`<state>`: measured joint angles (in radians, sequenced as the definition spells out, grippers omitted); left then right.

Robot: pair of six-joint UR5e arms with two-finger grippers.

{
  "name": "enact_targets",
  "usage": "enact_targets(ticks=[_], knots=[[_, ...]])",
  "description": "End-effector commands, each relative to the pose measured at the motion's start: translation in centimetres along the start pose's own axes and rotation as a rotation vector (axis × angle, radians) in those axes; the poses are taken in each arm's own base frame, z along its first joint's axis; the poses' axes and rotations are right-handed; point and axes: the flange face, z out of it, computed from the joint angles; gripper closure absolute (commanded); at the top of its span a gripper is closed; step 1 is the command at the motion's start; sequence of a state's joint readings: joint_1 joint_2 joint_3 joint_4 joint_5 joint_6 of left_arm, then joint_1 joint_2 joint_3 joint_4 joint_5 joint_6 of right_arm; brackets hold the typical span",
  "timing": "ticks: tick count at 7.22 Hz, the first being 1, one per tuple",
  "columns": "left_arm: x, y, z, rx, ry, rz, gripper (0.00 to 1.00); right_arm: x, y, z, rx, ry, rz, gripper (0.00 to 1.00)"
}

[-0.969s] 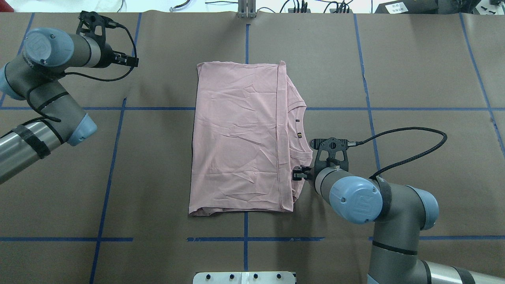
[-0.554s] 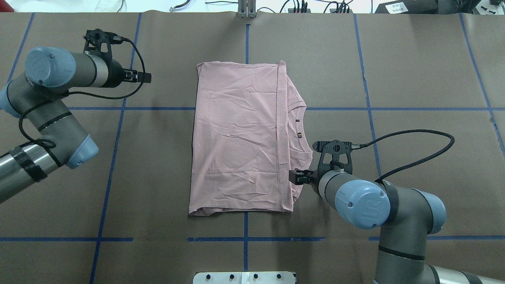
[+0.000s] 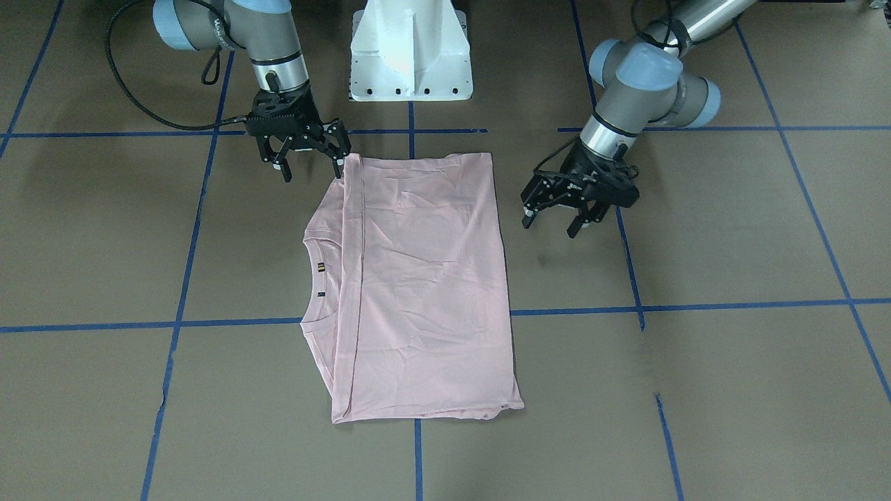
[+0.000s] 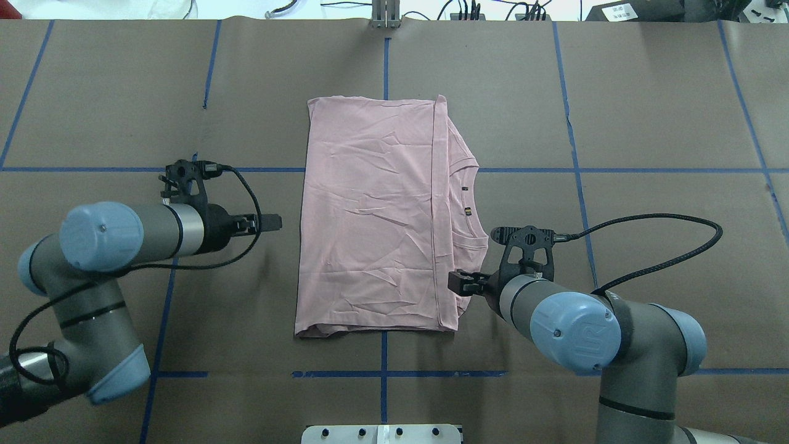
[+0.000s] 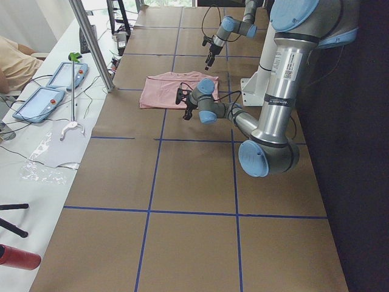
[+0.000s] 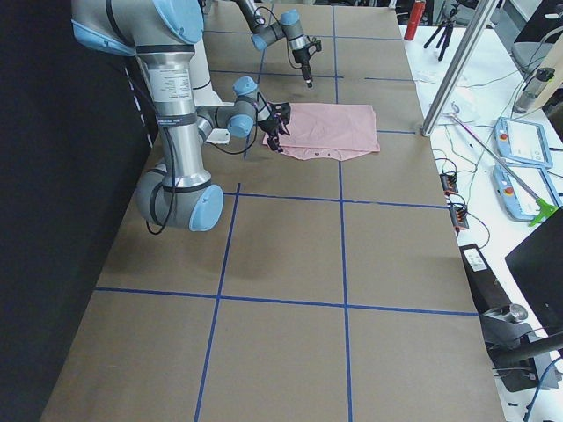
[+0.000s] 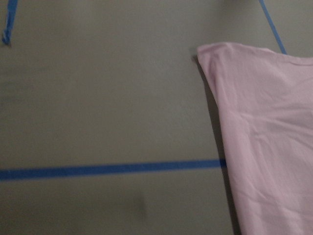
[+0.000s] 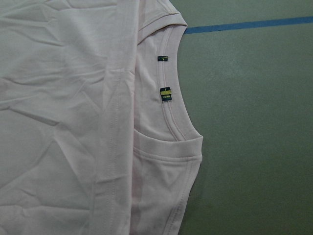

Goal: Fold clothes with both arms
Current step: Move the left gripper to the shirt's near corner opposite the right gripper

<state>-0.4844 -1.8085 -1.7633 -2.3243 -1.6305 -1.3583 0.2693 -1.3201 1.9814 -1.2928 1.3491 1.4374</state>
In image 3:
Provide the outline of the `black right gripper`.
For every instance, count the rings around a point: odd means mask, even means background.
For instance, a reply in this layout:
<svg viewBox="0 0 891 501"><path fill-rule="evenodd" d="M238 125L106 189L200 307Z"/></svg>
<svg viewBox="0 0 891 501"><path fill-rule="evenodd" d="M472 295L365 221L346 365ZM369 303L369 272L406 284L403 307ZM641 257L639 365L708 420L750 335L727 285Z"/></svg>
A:
<svg viewBox="0 0 891 501"><path fill-rule="evenodd" d="M259 90L247 116L247 133L257 140L261 160L274 163L286 183L292 181L292 169L284 158L286 153L271 146L273 137L287 145L290 151L315 150L328 156L337 180L343 178L346 158L352 152L342 120L334 118L324 122L320 118L308 82L295 90L277 94Z"/></svg>

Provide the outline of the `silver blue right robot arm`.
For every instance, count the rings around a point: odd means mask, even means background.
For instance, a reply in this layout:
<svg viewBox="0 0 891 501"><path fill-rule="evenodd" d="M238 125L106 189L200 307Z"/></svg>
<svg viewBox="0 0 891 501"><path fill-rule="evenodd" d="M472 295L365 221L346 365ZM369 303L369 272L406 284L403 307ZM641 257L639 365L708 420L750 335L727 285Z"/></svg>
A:
<svg viewBox="0 0 891 501"><path fill-rule="evenodd" d="M289 151L321 152L341 178L351 152L347 130L339 118L320 118L289 1L156 1L152 16L174 49L246 51L259 90L241 121L261 160L287 183Z"/></svg>

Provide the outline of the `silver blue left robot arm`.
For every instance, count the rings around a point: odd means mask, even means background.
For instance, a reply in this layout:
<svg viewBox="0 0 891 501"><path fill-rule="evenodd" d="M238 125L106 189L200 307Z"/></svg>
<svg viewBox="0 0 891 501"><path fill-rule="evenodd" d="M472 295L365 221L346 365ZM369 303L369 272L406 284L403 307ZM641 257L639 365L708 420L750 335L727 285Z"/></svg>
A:
<svg viewBox="0 0 891 501"><path fill-rule="evenodd" d="M608 39L592 52L588 72L604 93L580 134L563 145L557 171L538 165L521 193L522 225L530 228L543 210L575 209L569 237L601 222L610 208L630 208L640 192L638 169L627 152L648 126L699 128L716 117L716 83L684 69L697 45L722 35L750 6L748 1L668 2L647 26L634 26L627 40Z"/></svg>

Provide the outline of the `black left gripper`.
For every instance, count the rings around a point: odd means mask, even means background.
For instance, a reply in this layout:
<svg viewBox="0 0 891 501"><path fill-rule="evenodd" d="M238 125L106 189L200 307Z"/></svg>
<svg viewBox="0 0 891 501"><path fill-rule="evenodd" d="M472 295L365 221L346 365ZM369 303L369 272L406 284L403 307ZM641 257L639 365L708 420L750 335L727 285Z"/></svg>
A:
<svg viewBox="0 0 891 501"><path fill-rule="evenodd" d="M624 161L628 147L620 145L611 157L588 151L582 142L567 142L533 169L533 178L521 192L524 216L521 224L531 228L539 212L554 206L577 209L567 228L573 239L603 218L612 207L630 208L639 200L634 184L639 170Z"/></svg>

